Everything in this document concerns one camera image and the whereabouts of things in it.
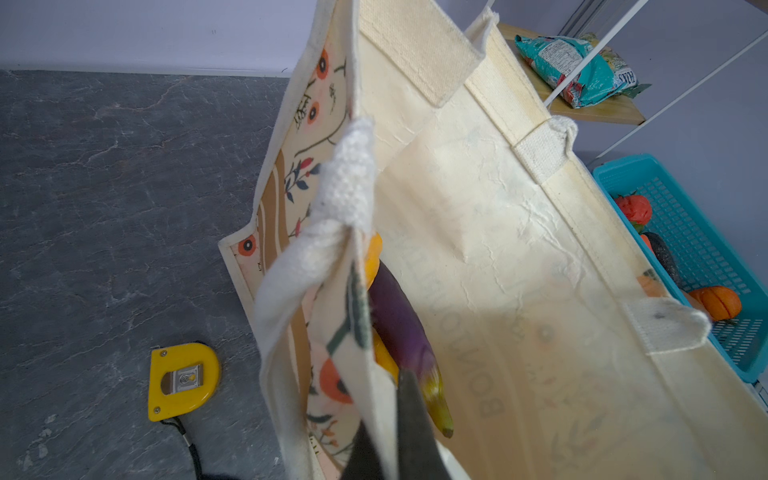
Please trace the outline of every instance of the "white metal rod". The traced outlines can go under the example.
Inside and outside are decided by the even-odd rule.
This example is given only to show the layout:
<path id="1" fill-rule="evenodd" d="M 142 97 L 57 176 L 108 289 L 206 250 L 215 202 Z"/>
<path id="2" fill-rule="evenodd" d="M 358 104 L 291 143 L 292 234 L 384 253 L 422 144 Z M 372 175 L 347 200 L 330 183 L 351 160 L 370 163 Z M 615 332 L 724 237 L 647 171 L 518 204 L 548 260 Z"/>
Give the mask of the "white metal rod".
<path id="1" fill-rule="evenodd" d="M 597 56 L 597 54 L 600 53 L 600 50 L 603 49 L 603 47 L 616 35 L 619 30 L 621 30 L 627 22 L 630 21 L 632 17 L 634 17 L 634 14 L 639 11 L 643 5 L 645 5 L 648 2 L 648 0 L 637 0 L 635 4 L 632 6 L 632 8 L 629 9 L 629 12 L 625 13 L 623 17 L 621 17 L 621 20 L 614 25 L 614 27 L 608 31 L 607 34 L 603 37 L 602 40 L 598 43 L 598 46 L 595 48 L 592 48 L 592 51 L 589 52 L 589 55 L 584 57 L 583 60 L 581 60 L 581 63 L 574 68 L 574 70 L 568 74 L 568 76 L 565 77 L 563 81 L 561 81 L 557 87 L 552 91 L 552 93 L 549 94 L 546 100 L 544 100 L 544 106 L 549 107 L 549 104 L 551 104 L 555 98 L 562 92 L 565 87 L 568 86 L 568 84 L 571 83 L 571 81 L 576 78 L 576 75 L 579 74 L 580 71 L 584 69 L 587 65 L 589 65 L 589 62 L 592 61 L 592 58 Z"/>
<path id="2" fill-rule="evenodd" d="M 702 78 L 701 80 L 699 80 L 698 82 L 696 82 L 696 83 L 695 83 L 695 84 L 694 84 L 694 85 L 693 85 L 691 88 L 688 88 L 686 91 L 684 91 L 682 94 L 680 94 L 680 96 L 679 96 L 679 97 L 675 98 L 675 99 L 674 99 L 674 100 L 672 100 L 670 103 L 668 103 L 666 107 L 664 107 L 664 108 L 662 108 L 661 110 L 659 110 L 658 112 L 656 112 L 656 113 L 654 114 L 654 116 L 653 116 L 653 117 L 651 117 L 651 118 L 647 119 L 646 121 L 644 121 L 643 123 L 639 124 L 639 125 L 638 125 L 638 126 L 636 126 L 634 129 L 632 129 L 632 131 L 631 131 L 631 132 L 629 132 L 628 134 L 626 134 L 626 135 L 624 135 L 622 138 L 620 138 L 620 139 L 619 139 L 619 140 L 618 140 L 616 143 L 614 143 L 614 144 L 613 144 L 613 145 L 611 145 L 610 147 L 606 148 L 606 149 L 605 149 L 605 151 L 604 151 L 603 153 L 601 153 L 601 154 L 599 154 L 598 156 L 596 156 L 596 157 L 594 158 L 594 160 L 593 160 L 593 161 L 591 161 L 589 164 L 590 164 L 590 165 L 592 165 L 592 164 L 593 164 L 593 163 L 594 163 L 596 160 L 598 160 L 599 158 L 601 158 L 603 155 L 605 155 L 605 154 L 606 154 L 606 153 L 608 153 L 609 151 L 611 151 L 611 150 L 613 150 L 614 148 L 616 148 L 616 147 L 617 147 L 617 146 L 618 146 L 618 145 L 619 145 L 621 142 L 623 142 L 623 141 L 627 140 L 629 137 L 631 137 L 631 136 L 632 136 L 632 135 L 634 135 L 634 134 L 635 134 L 637 131 L 639 131 L 639 130 L 640 130 L 642 127 L 645 127 L 645 126 L 646 126 L 646 125 L 648 125 L 650 122 L 652 122 L 653 120 L 655 120 L 655 119 L 656 119 L 656 117 L 658 117 L 659 115 L 663 114 L 665 111 L 669 110 L 669 109 L 672 107 L 672 105 L 676 104 L 676 103 L 677 103 L 678 101 L 680 101 L 680 100 L 683 100 L 683 99 L 684 99 L 684 98 L 685 98 L 685 97 L 686 97 L 686 96 L 687 96 L 687 95 L 688 95 L 690 92 L 692 92 L 692 91 L 696 90 L 697 88 L 699 88 L 699 87 L 701 86 L 701 84 L 703 84 L 705 81 L 707 81 L 707 80 L 709 80 L 710 78 L 712 78 L 713 76 L 715 76 L 715 74 L 716 74 L 718 71 L 720 71 L 720 70 L 723 70 L 723 69 L 724 69 L 726 66 L 728 66 L 728 65 L 730 64 L 730 62 L 732 62 L 732 61 L 736 60 L 736 59 L 737 59 L 737 58 L 739 58 L 741 55 L 744 55 L 744 54 L 745 54 L 745 53 L 746 53 L 746 52 L 747 52 L 747 51 L 748 51 L 750 48 L 752 48 L 752 47 L 754 47 L 755 45 L 757 45 L 757 43 L 758 43 L 758 42 L 760 42 L 760 40 L 763 40 L 763 39 L 764 39 L 766 36 L 768 36 L 768 30 L 764 31 L 764 32 L 763 32 L 763 34 L 762 34 L 761 36 L 759 36 L 759 37 L 755 38 L 754 40 L 752 40 L 752 41 L 751 41 L 751 42 L 750 42 L 750 43 L 749 43 L 749 44 L 748 44 L 746 47 L 744 47 L 744 48 L 742 48 L 741 50 L 739 50 L 739 52 L 738 52 L 738 53 L 736 53 L 736 54 L 735 54 L 733 57 L 731 57 L 731 58 L 727 59 L 727 60 L 726 60 L 726 61 L 725 61 L 725 62 L 724 62 L 724 63 L 723 63 L 723 64 L 722 64 L 720 67 L 717 67 L 717 68 L 715 68 L 714 70 L 712 70 L 712 73 L 710 73 L 710 74 L 709 74 L 709 75 L 707 75 L 706 77 L 704 77 L 704 78 Z"/>

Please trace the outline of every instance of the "white fabric strap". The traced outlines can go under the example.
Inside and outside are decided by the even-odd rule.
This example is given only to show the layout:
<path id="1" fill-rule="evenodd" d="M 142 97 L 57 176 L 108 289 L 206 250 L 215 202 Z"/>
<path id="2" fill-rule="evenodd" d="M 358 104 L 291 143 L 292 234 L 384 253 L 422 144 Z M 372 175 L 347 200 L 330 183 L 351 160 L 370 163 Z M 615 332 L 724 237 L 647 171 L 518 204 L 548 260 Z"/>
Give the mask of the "white fabric strap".
<path id="1" fill-rule="evenodd" d="M 555 116 L 536 127 L 515 146 L 525 169 L 541 185 L 568 161 L 578 127 L 567 117 Z"/>
<path id="2" fill-rule="evenodd" d="M 646 298 L 624 304 L 627 317 L 648 353 L 695 349 L 707 341 L 707 316 L 671 298 Z"/>
<path id="3" fill-rule="evenodd" d="M 431 0 L 362 0 L 359 22 L 360 32 L 436 107 L 444 105 L 485 58 Z"/>
<path id="4" fill-rule="evenodd" d="M 305 412 L 291 367 L 288 326 L 304 293 L 321 284 L 339 260 L 350 227 L 369 231 L 376 163 L 373 123 L 350 121 L 333 159 L 323 165 L 311 224 L 266 272 L 254 305 L 254 335 L 261 352 L 260 384 L 286 459 L 287 478 L 311 478 Z"/>
<path id="5" fill-rule="evenodd" d="M 472 42 L 472 46 L 477 51 L 485 52 L 488 37 L 497 24 L 498 13 L 492 12 L 490 8 L 485 7 L 480 12 L 480 15 L 464 30 L 464 35 Z"/>

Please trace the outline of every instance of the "canvas tote bag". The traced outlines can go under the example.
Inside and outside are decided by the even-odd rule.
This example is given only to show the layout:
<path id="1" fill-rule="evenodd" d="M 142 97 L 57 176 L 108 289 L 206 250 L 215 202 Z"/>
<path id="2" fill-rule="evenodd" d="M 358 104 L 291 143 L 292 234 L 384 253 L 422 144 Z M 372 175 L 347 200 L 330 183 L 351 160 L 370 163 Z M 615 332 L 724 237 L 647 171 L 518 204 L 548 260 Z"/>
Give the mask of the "canvas tote bag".
<path id="1" fill-rule="evenodd" d="M 362 270 L 375 231 L 439 361 L 453 478 L 764 478 L 768 418 L 706 319 L 656 281 L 496 22 L 318 2 L 251 221 L 220 242 L 288 477 L 337 478 L 362 421 L 397 478 Z"/>

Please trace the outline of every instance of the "wooden shelf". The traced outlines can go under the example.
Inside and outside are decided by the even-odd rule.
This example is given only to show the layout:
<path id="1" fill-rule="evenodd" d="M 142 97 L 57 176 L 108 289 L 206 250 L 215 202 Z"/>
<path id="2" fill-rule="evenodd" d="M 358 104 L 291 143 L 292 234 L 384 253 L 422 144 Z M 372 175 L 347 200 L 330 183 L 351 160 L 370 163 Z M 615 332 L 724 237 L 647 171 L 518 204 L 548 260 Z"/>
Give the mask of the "wooden shelf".
<path id="1" fill-rule="evenodd" d="M 531 80 L 538 96 L 542 100 L 545 100 L 549 94 L 552 93 L 552 89 L 535 71 L 533 71 L 531 67 L 528 66 L 527 63 L 525 63 L 520 56 L 518 48 L 515 46 L 515 35 L 529 38 L 536 38 L 540 35 L 535 31 L 512 27 L 503 23 L 498 24 L 498 30 L 509 44 L 509 48 L 512 50 L 512 53 L 515 54 L 520 65 L 522 65 L 525 74 Z M 550 112 L 553 115 L 563 115 L 565 117 L 573 118 L 574 120 L 602 121 L 611 124 L 639 125 L 645 121 L 643 114 L 634 106 L 632 100 L 625 95 L 615 95 L 597 105 L 583 108 L 573 108 L 565 103 L 565 100 L 558 95 L 552 102 Z"/>

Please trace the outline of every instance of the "eggplant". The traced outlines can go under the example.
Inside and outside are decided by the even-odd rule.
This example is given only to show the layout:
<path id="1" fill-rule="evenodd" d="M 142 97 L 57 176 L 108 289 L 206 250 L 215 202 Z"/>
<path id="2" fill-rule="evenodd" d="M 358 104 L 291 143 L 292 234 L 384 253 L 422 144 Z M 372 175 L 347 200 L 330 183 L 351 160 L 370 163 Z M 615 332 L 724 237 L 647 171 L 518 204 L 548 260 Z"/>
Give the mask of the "eggplant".
<path id="1" fill-rule="evenodd" d="M 442 376 L 419 316 L 384 262 L 368 295 L 373 328 L 400 369 L 416 374 L 427 412 L 447 438 L 453 436 L 453 418 L 443 392 Z"/>
<path id="2" fill-rule="evenodd" d="M 674 261 L 670 248 L 667 247 L 667 244 L 661 237 L 659 237 L 658 233 L 645 232 L 644 235 L 648 238 L 650 249 L 654 251 L 656 259 L 659 260 L 661 266 L 663 266 L 667 273 L 669 273 L 669 276 L 672 278 L 674 284 L 677 285 L 677 288 L 682 289 L 683 279 L 680 276 L 680 271 L 677 268 L 677 264 Z"/>

